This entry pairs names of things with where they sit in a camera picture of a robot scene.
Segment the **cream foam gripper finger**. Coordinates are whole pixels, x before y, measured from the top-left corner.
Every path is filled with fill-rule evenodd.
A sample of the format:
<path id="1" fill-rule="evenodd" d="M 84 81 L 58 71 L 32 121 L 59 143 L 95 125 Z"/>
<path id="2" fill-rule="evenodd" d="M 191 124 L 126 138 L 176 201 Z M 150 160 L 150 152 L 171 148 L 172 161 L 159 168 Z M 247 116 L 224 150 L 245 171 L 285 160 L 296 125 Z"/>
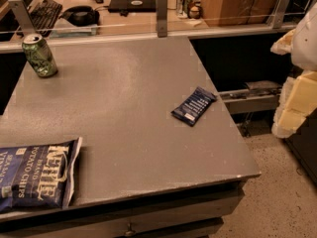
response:
<path id="1" fill-rule="evenodd" d="M 317 72 L 304 71 L 296 78 L 289 77 L 274 113 L 272 134 L 281 139 L 290 137 L 316 108 Z"/>
<path id="2" fill-rule="evenodd" d="M 270 51 L 277 55 L 286 55 L 292 53 L 292 41 L 295 30 L 291 30 L 279 38 L 270 48 Z"/>

